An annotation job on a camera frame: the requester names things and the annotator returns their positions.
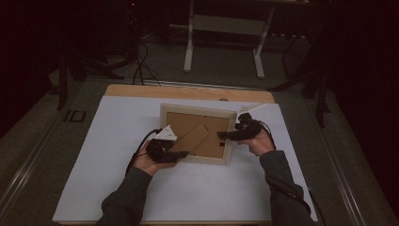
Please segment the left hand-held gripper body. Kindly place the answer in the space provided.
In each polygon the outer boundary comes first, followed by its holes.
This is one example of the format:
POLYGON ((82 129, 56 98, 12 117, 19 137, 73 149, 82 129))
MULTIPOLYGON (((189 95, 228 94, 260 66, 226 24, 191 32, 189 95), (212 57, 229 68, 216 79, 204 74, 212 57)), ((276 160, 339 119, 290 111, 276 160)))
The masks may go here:
POLYGON ((168 125, 156 133, 146 150, 150 159, 156 163, 174 163, 178 155, 169 151, 174 146, 177 136, 168 125))

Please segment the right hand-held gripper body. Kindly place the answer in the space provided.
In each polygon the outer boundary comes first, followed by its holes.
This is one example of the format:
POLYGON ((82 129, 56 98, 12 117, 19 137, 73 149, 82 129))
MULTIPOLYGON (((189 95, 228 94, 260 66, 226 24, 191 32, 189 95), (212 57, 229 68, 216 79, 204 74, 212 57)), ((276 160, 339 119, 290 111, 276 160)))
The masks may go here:
POLYGON ((262 130, 266 131, 265 124, 262 121, 254 120, 250 112, 264 106, 264 104, 254 104, 242 106, 238 111, 239 123, 236 125, 238 140, 253 139, 262 130))

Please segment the light wooden picture frame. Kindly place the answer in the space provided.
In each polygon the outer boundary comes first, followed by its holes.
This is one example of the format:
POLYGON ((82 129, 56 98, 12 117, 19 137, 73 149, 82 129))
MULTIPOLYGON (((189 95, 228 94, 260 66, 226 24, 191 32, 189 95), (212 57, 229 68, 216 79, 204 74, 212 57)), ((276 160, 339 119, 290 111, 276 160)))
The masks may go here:
POLYGON ((230 163, 231 142, 218 132, 234 129, 234 111, 188 105, 160 105, 162 126, 170 126, 177 137, 171 148, 175 153, 189 151, 185 162, 227 166, 230 163))

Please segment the person's left hand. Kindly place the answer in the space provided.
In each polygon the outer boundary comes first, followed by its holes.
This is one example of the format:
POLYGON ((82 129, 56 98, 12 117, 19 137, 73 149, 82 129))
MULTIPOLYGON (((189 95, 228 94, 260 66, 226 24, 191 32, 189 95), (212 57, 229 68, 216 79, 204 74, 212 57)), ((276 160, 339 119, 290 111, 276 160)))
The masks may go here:
POLYGON ((133 166, 145 171, 150 176, 153 176, 158 170, 174 168, 177 163, 156 163, 150 159, 147 154, 147 146, 150 142, 147 140, 143 147, 139 150, 138 156, 134 161, 133 166))

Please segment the person's right hand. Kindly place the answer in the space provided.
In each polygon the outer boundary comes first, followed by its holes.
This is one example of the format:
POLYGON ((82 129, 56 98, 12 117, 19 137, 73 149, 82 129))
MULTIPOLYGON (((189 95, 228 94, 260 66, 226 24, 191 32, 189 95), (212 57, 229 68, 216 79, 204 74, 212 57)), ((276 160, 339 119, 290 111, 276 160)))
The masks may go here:
POLYGON ((275 144, 272 141, 271 136, 264 130, 253 139, 240 140, 239 145, 248 145, 248 149, 251 153, 256 156, 261 156, 265 153, 269 153, 276 150, 275 144))

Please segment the white table sheet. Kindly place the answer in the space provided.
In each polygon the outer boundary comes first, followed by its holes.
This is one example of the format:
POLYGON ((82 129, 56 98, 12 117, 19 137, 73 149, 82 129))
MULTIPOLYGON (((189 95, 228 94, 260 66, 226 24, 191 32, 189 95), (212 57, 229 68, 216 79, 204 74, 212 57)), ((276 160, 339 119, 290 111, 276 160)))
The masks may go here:
MULTIPOLYGON (((60 197, 54 220, 97 220, 137 146, 160 125, 162 98, 105 96, 60 197)), ((227 166, 180 162, 152 178, 143 222, 267 222, 270 190, 257 157, 233 145, 227 166)))

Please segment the black rectangular floor plate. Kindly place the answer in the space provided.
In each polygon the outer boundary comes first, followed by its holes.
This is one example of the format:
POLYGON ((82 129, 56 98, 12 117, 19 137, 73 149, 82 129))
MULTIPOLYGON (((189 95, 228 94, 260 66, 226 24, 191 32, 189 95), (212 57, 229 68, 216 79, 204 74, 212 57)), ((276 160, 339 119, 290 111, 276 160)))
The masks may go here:
POLYGON ((64 122, 83 122, 87 112, 81 110, 69 110, 64 118, 64 122))

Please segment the white metal table frame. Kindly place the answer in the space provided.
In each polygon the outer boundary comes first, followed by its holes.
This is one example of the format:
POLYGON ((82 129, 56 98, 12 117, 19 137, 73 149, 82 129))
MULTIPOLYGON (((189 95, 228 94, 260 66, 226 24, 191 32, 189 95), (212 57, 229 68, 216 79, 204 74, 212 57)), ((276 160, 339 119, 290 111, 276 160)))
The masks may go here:
POLYGON ((193 35, 195 30, 252 35, 260 38, 258 45, 252 49, 256 74, 259 79, 265 78, 261 52, 269 33, 276 9, 284 5, 309 6, 311 4, 310 0, 254 0, 269 4, 266 18, 260 21, 236 17, 197 14, 195 12, 195 1, 196 0, 189 0, 188 37, 184 58, 184 71, 190 73, 192 69, 194 53, 193 35))

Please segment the metal floor rail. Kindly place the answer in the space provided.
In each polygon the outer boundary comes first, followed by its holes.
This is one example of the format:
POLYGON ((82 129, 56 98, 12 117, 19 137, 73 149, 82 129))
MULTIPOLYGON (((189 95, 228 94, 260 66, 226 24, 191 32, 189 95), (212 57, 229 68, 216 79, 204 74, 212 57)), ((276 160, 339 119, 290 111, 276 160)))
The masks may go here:
POLYGON ((344 175, 343 169, 338 161, 335 150, 327 137, 325 129, 319 125, 316 119, 316 103, 313 100, 304 99, 304 103, 307 107, 309 114, 311 115, 311 120, 315 130, 323 140, 324 147, 327 152, 327 162, 330 165, 331 172, 333 174, 335 183, 340 191, 340 195, 343 200, 346 212, 351 220, 352 226, 366 226, 364 218, 359 210, 358 203, 354 197, 352 188, 348 184, 348 181, 344 175))
POLYGON ((14 174, 11 183, 8 185, 6 191, 0 198, 0 208, 2 210, 6 211, 7 209, 9 209, 10 206, 18 199, 19 194, 22 192, 25 184, 28 182, 32 172, 34 171, 36 165, 39 162, 39 159, 42 156, 42 152, 47 145, 48 140, 50 139, 58 124, 59 120, 55 120, 46 127, 43 135, 35 144, 29 156, 14 174))

